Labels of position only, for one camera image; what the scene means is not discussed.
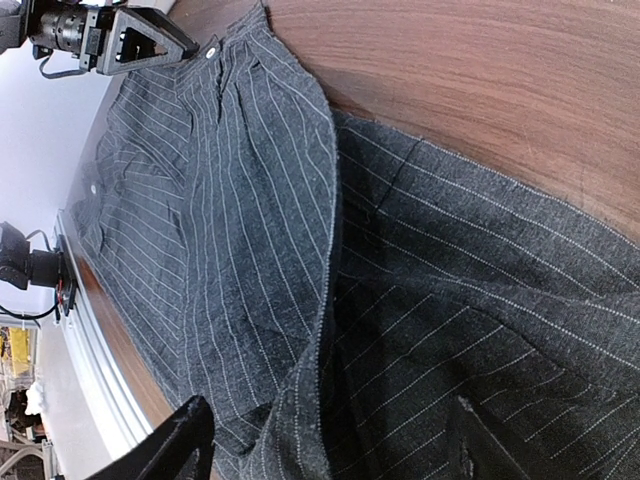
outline pinstripe shirt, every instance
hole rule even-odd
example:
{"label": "pinstripe shirt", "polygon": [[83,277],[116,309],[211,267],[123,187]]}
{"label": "pinstripe shirt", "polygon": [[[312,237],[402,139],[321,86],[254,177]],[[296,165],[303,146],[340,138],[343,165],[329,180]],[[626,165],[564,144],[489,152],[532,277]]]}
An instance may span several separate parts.
{"label": "pinstripe shirt", "polygon": [[172,405],[212,404],[222,478],[450,478],[456,394],[640,478],[638,246],[331,112],[261,8],[129,75],[85,183],[87,258]]}

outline black cable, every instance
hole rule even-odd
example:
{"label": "black cable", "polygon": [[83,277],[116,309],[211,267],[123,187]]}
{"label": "black cable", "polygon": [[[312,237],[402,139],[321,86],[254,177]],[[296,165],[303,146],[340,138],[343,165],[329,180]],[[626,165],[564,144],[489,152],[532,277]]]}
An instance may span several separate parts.
{"label": "black cable", "polygon": [[25,320],[27,322],[33,322],[38,326],[38,328],[41,328],[40,327],[40,323],[38,322],[38,320],[40,320],[42,318],[45,318],[45,317],[48,317],[53,312],[55,312],[56,308],[58,308],[58,302],[57,301],[55,302],[55,305],[53,307],[51,307],[46,312],[41,313],[40,315],[24,315],[24,314],[21,314],[21,313],[14,313],[11,310],[7,310],[2,305],[0,305],[0,312],[4,313],[5,315],[10,316],[11,318],[15,318],[17,320]]}
{"label": "black cable", "polygon": [[47,250],[50,252],[53,252],[53,250],[51,250],[51,245],[49,245],[49,239],[47,238],[47,234],[44,233],[42,230],[36,230],[34,232],[31,232],[29,235],[27,235],[27,240],[31,240],[33,237],[35,237],[36,235],[42,235],[42,238],[44,238],[44,244],[47,247]]}
{"label": "black cable", "polygon": [[40,73],[47,80],[57,80],[59,78],[75,77],[77,75],[84,75],[85,73],[87,73],[86,70],[80,70],[80,69],[67,70],[66,72],[47,73],[44,71],[44,67],[47,63],[49,63],[50,59],[51,59],[51,56],[48,56],[42,61],[42,63],[40,63]]}

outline brown wooden surface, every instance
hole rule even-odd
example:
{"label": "brown wooden surface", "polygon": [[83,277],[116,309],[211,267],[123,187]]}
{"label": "brown wooden surface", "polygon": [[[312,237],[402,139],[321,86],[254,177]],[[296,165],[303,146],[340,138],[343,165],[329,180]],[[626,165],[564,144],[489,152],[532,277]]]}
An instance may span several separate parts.
{"label": "brown wooden surface", "polygon": [[[253,0],[178,0],[201,43]],[[334,106],[400,127],[640,240],[637,0],[268,0]]]}

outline white wall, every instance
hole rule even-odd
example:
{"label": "white wall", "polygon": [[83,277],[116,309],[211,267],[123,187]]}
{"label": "white wall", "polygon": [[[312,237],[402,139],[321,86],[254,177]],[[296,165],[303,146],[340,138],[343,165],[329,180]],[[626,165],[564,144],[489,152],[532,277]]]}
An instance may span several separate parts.
{"label": "white wall", "polygon": [[[91,73],[45,80],[31,49],[26,42],[0,55],[0,222],[25,234],[38,228],[52,234],[110,79]],[[74,68],[77,61],[61,52],[47,65],[49,72]],[[52,305],[52,295],[0,282],[6,308],[39,312]]]}

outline yellow object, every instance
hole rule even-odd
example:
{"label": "yellow object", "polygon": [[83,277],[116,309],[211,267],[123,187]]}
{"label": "yellow object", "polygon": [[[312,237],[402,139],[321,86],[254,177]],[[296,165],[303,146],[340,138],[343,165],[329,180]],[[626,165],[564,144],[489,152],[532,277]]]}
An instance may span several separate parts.
{"label": "yellow object", "polygon": [[29,331],[21,328],[9,329],[11,364],[14,377],[29,371]]}

